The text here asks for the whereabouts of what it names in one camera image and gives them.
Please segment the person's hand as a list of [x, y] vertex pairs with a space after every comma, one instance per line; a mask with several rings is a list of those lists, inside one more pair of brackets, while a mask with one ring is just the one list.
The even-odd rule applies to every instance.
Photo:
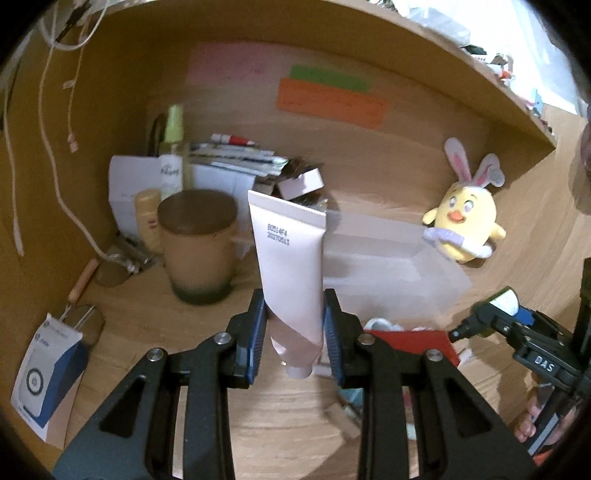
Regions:
[[514, 422], [514, 435], [520, 443], [532, 438], [536, 433], [535, 422], [541, 412], [538, 388], [531, 390], [525, 410]]

